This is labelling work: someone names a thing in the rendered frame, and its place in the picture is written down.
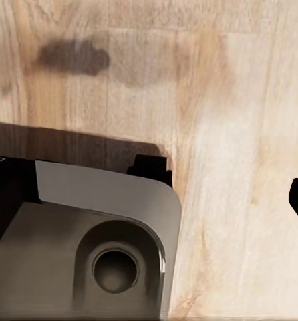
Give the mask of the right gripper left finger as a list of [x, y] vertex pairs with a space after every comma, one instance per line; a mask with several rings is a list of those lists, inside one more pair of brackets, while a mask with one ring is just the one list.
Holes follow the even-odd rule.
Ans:
[[0, 182], [0, 240], [23, 204], [22, 188], [17, 178]]

